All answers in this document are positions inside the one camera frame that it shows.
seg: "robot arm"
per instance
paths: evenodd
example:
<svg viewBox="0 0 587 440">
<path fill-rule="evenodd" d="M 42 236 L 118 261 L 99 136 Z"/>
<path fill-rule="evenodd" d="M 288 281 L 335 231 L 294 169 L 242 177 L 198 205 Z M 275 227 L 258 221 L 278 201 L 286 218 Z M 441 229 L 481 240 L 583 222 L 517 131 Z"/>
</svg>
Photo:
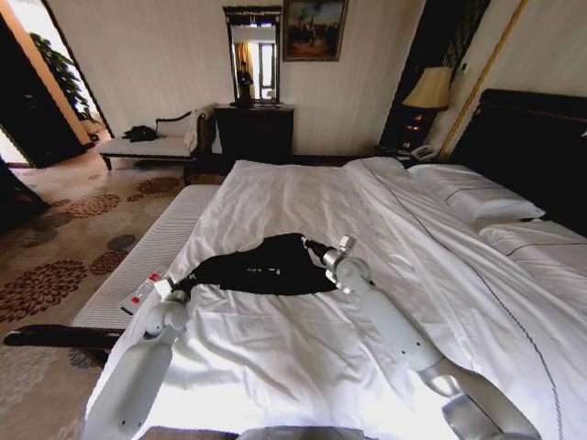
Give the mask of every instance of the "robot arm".
<svg viewBox="0 0 587 440">
<path fill-rule="evenodd" d="M 305 241 L 337 287 L 359 295 L 363 312 L 390 350 L 403 357 L 429 388 L 450 398 L 443 413 L 457 436 L 468 440 L 539 439 L 532 423 L 503 393 L 485 377 L 446 358 L 402 305 L 373 284 L 367 263 L 349 257 L 353 245 L 349 236 L 342 238 L 338 249 Z"/>
<path fill-rule="evenodd" d="M 371 281 L 367 264 L 349 257 L 354 239 L 344 236 L 339 248 L 304 238 L 327 268 L 327 276 L 345 293 L 356 292 L 364 313 L 394 354 L 405 359 L 432 390 L 450 398 L 443 413 L 457 436 L 467 440 L 539 439 L 527 418 L 483 376 L 451 362 L 426 331 L 392 296 Z M 172 361 L 172 345 L 188 321 L 191 280 L 152 309 L 142 339 L 119 360 L 87 415 L 83 440 L 125 440 L 145 423 Z"/>
<path fill-rule="evenodd" d="M 150 311 L 143 337 L 125 351 L 88 413 L 83 440 L 128 440 L 145 423 L 185 330 L 188 299 L 174 291 Z"/>
</svg>

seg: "lampshade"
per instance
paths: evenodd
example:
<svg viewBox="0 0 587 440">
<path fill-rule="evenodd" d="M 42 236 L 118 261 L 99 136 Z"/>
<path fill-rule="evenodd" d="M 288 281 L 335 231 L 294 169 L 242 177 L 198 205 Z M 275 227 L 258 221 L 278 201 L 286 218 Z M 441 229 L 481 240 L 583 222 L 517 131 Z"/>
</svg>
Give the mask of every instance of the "lampshade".
<svg viewBox="0 0 587 440">
<path fill-rule="evenodd" d="M 451 67 L 426 67 L 414 90 L 402 102 L 408 107 L 449 108 Z"/>
</svg>

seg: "framed painting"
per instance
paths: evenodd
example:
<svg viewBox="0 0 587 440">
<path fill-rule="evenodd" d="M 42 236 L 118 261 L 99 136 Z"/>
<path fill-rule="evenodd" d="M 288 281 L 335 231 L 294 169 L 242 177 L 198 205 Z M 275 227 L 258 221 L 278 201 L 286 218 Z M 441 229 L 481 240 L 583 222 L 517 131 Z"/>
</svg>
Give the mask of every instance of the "framed painting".
<svg viewBox="0 0 587 440">
<path fill-rule="evenodd" d="M 349 0 L 284 0 L 283 60 L 338 61 Z"/>
</svg>

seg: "patterned carpet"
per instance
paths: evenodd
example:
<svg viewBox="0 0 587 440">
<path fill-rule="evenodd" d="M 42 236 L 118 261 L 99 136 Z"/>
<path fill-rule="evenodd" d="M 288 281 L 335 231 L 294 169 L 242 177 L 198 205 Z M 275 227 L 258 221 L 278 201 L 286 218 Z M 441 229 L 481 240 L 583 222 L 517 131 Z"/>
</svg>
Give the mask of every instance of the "patterned carpet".
<svg viewBox="0 0 587 440">
<path fill-rule="evenodd" d="M 51 208 L 0 236 L 0 336 L 22 325 L 68 324 L 183 188 L 181 165 L 113 159 L 113 166 L 106 171 L 89 150 L 45 170 L 13 170 Z M 99 372 L 67 348 L 0 346 L 0 437 L 80 439 Z M 151 429 L 145 438 L 223 437 Z"/>
</svg>

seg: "upholstered bench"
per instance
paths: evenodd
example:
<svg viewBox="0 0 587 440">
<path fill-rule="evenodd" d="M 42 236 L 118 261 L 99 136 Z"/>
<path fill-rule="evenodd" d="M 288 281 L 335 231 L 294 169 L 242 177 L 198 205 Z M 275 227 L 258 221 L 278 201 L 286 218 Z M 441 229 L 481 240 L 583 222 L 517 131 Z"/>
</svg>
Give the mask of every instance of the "upholstered bench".
<svg viewBox="0 0 587 440">
<path fill-rule="evenodd" d="M 216 138 L 215 107 L 211 104 L 175 118 L 156 119 L 156 131 L 160 137 L 154 140 L 130 142 L 115 137 L 99 145 L 97 151 L 109 170 L 112 170 L 111 158 L 186 162 L 183 180 L 189 185 L 190 165 L 210 154 Z"/>
<path fill-rule="evenodd" d="M 71 325 L 27 325 L 6 335 L 8 346 L 74 347 L 101 365 L 132 316 L 119 304 L 157 268 L 169 267 L 219 185 L 184 188 L 100 286 Z"/>
</svg>

